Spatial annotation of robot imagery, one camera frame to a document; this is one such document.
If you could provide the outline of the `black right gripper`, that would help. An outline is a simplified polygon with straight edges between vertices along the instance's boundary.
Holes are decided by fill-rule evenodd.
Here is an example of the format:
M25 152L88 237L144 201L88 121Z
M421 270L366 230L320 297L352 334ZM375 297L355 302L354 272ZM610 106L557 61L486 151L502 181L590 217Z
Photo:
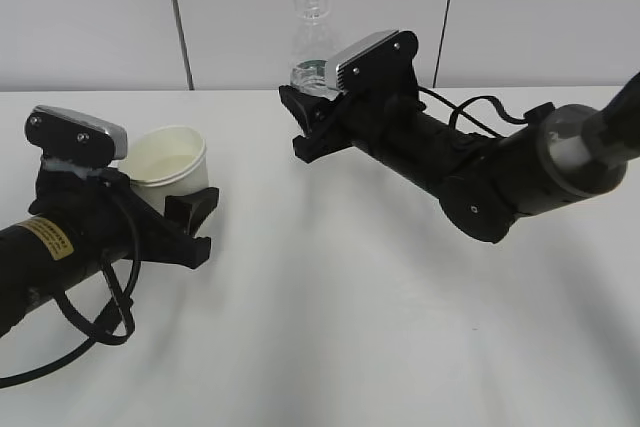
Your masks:
M425 113L415 84L376 86L333 100L290 85L278 93L301 129L292 141L294 154L307 164L354 147L435 196L480 151L478 134Z

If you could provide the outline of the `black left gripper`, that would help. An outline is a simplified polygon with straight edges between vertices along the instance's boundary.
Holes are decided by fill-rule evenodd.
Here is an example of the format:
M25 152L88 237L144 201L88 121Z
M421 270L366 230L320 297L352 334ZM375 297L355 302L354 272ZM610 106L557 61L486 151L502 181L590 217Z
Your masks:
M35 192L29 212L68 232L73 244L87 248L94 258L139 259L195 270L210 257L211 239L196 234L218 206L216 187L166 196L163 215L114 168L84 179L70 171L41 168Z

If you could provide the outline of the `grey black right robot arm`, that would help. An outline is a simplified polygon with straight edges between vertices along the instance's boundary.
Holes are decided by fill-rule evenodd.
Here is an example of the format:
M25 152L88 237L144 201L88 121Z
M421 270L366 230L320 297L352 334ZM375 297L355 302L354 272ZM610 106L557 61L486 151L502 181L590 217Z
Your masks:
M543 103L489 137L430 116L412 68L347 89L333 99L290 85L278 96L300 126L292 141L305 163L357 148L433 196L460 231L500 242L521 218L611 192L639 156L639 81L630 79L600 110Z

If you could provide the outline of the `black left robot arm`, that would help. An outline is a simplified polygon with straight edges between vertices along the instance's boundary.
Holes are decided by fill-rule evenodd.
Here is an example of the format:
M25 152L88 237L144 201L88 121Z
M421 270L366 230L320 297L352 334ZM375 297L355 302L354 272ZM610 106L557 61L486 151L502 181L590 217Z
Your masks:
M1 231L2 333L54 293L93 276L104 262L198 268L209 259L212 241L196 232L218 201L215 187L170 195L161 214L114 168L85 179L41 170L29 218Z

